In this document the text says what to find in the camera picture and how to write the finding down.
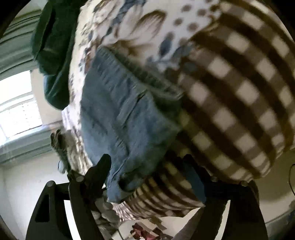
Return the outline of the blue denim jeans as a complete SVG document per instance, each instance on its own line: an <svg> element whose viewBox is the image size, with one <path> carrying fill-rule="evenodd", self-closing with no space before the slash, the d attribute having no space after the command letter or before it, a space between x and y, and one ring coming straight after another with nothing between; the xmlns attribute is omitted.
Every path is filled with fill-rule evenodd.
<svg viewBox="0 0 295 240"><path fill-rule="evenodd" d="M120 203L155 170L181 129L183 91L108 47L96 51L82 89L81 134L93 164L110 155L107 197Z"/></svg>

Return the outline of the dark green plush blanket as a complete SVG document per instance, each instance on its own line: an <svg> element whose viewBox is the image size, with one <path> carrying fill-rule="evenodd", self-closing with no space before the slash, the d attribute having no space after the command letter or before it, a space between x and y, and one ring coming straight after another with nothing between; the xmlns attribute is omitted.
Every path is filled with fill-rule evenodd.
<svg viewBox="0 0 295 240"><path fill-rule="evenodd" d="M47 1L32 35L32 55L44 75L44 97L56 109L69 105L69 72L80 8L86 1Z"/></svg>

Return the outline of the grey-green left curtain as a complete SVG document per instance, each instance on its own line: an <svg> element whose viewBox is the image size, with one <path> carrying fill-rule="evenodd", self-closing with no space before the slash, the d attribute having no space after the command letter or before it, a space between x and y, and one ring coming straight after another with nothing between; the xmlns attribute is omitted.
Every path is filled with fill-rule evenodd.
<svg viewBox="0 0 295 240"><path fill-rule="evenodd" d="M1 145L1 165L14 165L50 152L51 134L61 129L60 122L24 131Z"/></svg>

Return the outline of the grey-green curtain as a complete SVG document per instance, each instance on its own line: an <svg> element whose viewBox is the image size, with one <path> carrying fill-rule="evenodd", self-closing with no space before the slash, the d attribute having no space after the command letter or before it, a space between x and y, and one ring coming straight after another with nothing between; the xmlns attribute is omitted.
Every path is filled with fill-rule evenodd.
<svg viewBox="0 0 295 240"><path fill-rule="evenodd" d="M1 165L14 165L50 152L51 134L61 129L60 122L24 131L1 145Z"/></svg>
<svg viewBox="0 0 295 240"><path fill-rule="evenodd" d="M15 18L1 38L1 80L38 68L32 55L31 37L41 10Z"/></svg>

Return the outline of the grey-green right curtain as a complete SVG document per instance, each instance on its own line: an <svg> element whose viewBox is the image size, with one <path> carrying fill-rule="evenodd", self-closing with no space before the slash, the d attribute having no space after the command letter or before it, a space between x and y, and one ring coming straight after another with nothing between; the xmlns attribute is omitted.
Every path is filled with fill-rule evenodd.
<svg viewBox="0 0 295 240"><path fill-rule="evenodd" d="M15 18L1 38L1 80L38 68L32 55L31 37L41 10Z"/></svg>

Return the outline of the floral checkered bed blanket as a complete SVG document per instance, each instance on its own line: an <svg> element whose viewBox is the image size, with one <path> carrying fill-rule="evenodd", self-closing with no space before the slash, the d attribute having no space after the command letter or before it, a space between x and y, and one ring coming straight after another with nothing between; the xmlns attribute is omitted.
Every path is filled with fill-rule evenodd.
<svg viewBox="0 0 295 240"><path fill-rule="evenodd" d="M96 51L109 47L159 71L184 92L169 160L115 208L125 220L184 217L203 207L181 167L251 181L294 149L294 41L260 1L87 1L70 63L71 167L85 174L81 97Z"/></svg>

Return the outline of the grey folded towel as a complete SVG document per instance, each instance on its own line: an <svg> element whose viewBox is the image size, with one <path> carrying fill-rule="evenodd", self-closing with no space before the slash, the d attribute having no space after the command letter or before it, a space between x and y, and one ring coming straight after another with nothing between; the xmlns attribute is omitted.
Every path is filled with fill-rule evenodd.
<svg viewBox="0 0 295 240"><path fill-rule="evenodd" d="M84 151L82 137L75 128L58 129L51 133L51 147L59 157L58 171L61 174L73 170L84 176L93 166Z"/></svg>

